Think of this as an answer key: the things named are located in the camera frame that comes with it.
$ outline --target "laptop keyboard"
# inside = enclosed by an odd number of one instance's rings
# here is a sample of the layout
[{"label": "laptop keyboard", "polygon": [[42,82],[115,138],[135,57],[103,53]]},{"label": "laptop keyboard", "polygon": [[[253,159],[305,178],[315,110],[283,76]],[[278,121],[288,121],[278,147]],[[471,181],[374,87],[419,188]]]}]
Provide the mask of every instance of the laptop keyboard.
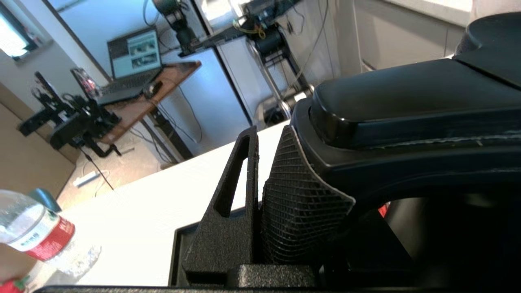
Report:
[{"label": "laptop keyboard", "polygon": [[116,80],[102,88],[103,94],[109,94],[124,89],[144,87],[150,80],[151,75],[138,75],[125,79]]}]

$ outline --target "power strip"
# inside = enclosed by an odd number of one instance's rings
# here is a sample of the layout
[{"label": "power strip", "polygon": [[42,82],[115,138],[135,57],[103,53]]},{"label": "power strip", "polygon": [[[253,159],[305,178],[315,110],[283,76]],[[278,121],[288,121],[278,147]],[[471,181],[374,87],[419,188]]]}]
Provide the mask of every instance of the power strip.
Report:
[{"label": "power strip", "polygon": [[92,171],[92,172],[88,173],[87,175],[85,175],[83,177],[76,178],[76,180],[74,180],[72,185],[74,185],[75,187],[79,188],[82,185],[87,184],[88,182],[96,179],[99,176],[100,176],[100,173],[98,171]]}]

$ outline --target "floor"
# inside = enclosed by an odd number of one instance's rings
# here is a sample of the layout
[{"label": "floor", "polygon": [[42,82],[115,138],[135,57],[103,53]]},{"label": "floor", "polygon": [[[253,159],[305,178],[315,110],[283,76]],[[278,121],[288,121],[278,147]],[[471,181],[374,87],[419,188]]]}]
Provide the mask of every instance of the floor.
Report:
[{"label": "floor", "polygon": [[[129,132],[118,140],[117,147],[123,154],[121,157],[112,153],[106,158],[100,158],[92,150],[85,149],[114,188],[156,173],[165,167],[164,163],[157,159],[156,151],[147,145],[147,142]],[[90,198],[103,196],[110,190],[101,176],[79,188],[72,184],[76,178],[95,170],[94,165],[81,154],[76,162],[75,171],[57,199],[63,210]]]}]

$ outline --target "wooden desk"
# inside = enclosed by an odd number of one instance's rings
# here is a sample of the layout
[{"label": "wooden desk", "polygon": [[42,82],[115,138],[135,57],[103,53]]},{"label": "wooden desk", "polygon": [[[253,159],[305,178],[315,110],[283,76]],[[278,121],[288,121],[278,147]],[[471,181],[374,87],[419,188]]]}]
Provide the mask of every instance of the wooden desk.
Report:
[{"label": "wooden desk", "polygon": [[156,110],[156,106],[200,66],[199,61],[165,64],[165,68],[156,78],[156,81],[163,82],[163,85],[151,99],[147,100],[144,95],[141,95],[131,101],[107,105],[105,108],[121,117],[121,121],[103,136],[100,142],[114,144],[145,115]]}]

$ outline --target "bottle label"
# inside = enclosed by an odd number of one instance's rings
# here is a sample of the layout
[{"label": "bottle label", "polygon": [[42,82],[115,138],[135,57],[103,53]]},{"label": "bottle label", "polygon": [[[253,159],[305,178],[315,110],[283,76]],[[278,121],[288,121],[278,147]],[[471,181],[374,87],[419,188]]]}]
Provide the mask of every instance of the bottle label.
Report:
[{"label": "bottle label", "polygon": [[46,261],[57,255],[69,243],[74,232],[73,223],[46,211],[29,232],[9,245],[35,259]]}]

